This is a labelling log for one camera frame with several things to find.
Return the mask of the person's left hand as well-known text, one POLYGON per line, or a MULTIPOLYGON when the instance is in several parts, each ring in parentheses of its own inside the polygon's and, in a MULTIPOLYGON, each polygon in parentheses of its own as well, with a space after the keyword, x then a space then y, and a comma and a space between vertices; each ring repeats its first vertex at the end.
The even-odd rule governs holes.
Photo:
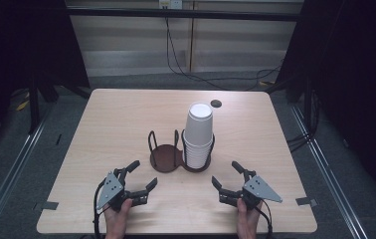
POLYGON ((103 209, 106 225, 105 239, 124 239, 131 206, 132 200, 126 199, 118 212, 111 209, 109 205, 103 209))

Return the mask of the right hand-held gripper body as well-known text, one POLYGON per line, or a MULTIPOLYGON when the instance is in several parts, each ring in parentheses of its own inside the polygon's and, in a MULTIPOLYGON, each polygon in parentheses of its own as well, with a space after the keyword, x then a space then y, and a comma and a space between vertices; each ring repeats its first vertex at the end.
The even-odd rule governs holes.
POLYGON ((248 209, 253 209, 262 200, 282 203, 282 198, 254 171, 244 170, 244 184, 242 186, 242 199, 248 209))

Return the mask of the grey tape strip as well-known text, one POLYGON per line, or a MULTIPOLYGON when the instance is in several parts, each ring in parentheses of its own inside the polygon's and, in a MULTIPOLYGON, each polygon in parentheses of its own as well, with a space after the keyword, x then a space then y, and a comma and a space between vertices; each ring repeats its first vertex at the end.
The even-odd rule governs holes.
POLYGON ((35 211, 56 210, 58 205, 59 205, 58 202, 51 202, 51 201, 38 202, 34 205, 33 209, 35 211))
POLYGON ((297 198, 295 201, 298 206, 309 205, 310 207, 314 207, 317 205, 317 201, 309 197, 297 198))

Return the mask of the person's right hand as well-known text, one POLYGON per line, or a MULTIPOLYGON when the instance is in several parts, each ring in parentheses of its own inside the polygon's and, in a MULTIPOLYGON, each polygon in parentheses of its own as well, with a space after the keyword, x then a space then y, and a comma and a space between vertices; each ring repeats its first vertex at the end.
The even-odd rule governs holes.
POLYGON ((237 235, 239 239, 257 239, 257 227, 260 212, 256 209, 249 210, 243 199, 237 200, 237 235))

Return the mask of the brown double cup holder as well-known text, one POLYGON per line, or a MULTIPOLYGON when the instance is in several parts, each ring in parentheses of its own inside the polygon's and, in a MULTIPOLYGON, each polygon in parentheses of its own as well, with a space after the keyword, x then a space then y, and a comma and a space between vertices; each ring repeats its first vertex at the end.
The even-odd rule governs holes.
POLYGON ((215 143, 215 137, 200 153, 193 151, 193 147, 185 138, 185 130, 179 133, 174 131, 172 144, 158 144, 155 132, 152 130, 148 135, 148 147, 150 150, 150 164, 159 172, 168 173, 182 166, 190 172, 202 172, 211 163, 211 154, 215 143))

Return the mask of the white wall socket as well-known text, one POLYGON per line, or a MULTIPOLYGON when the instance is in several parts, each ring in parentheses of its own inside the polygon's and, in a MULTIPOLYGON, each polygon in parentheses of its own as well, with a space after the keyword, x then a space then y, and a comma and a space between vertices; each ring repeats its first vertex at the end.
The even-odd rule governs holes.
POLYGON ((158 0, 160 9, 182 10, 182 0, 158 0))

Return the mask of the aluminium floor rail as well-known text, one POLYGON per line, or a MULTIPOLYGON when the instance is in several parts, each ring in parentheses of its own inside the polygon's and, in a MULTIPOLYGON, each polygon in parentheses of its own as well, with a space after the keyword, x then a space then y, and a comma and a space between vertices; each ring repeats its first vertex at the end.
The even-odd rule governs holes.
POLYGON ((18 177, 21 175, 23 168, 25 167, 35 145, 37 144, 40 135, 44 130, 46 120, 50 114, 51 111, 47 111, 41 117, 40 121, 36 124, 31 133, 26 137, 26 140, 16 156, 14 163, 9 171, 5 174, 5 178, 0 185, 0 214, 17 183, 18 177))
POLYGON ((364 229, 363 224, 357 216, 356 211, 341 188, 334 172, 330 167, 330 164, 328 163, 320 145, 318 144, 318 141, 310 136, 310 132, 305 127, 304 115, 300 108, 298 106, 293 106, 291 107, 291 111, 301 133, 306 138, 307 147, 309 148, 352 237, 354 239, 370 239, 364 229))

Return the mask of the black curtain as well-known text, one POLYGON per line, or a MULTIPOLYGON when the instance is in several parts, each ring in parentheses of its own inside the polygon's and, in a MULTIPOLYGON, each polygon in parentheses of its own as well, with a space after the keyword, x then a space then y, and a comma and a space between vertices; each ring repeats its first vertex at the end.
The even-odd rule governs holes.
POLYGON ((303 0, 278 76, 296 101, 310 83, 376 180, 376 0, 303 0))
POLYGON ((65 0, 0 0, 0 123, 17 90, 52 102, 56 86, 90 85, 66 9, 65 0))

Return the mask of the stack of white cups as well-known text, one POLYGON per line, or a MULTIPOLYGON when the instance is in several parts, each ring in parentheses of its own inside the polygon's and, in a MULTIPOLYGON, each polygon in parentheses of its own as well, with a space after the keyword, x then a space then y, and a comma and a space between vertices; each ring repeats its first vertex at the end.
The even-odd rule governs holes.
POLYGON ((190 106, 183 131, 184 159, 188 167, 200 169, 207 164, 214 144, 213 110, 205 103, 190 106))

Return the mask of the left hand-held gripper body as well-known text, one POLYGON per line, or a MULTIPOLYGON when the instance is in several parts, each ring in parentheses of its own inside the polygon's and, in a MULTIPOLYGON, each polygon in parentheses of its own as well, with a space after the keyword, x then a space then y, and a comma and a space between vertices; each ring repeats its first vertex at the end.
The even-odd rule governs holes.
POLYGON ((125 178, 127 170, 116 169, 110 171, 102 182, 102 190, 99 198, 96 199, 95 209, 106 210, 110 207, 115 212, 125 212, 131 207, 131 200, 125 190, 125 178))

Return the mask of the black metal crossbar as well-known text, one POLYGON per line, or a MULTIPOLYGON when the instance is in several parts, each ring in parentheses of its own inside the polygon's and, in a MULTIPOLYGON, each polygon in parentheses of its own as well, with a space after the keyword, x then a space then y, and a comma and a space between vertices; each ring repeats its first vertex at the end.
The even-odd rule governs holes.
POLYGON ((107 16, 107 17, 156 17, 156 18, 187 18, 187 19, 224 19, 253 21, 297 22, 302 19, 300 14, 205 11, 205 10, 160 10, 160 9, 120 9, 120 8, 89 8, 68 7, 70 15, 107 16))

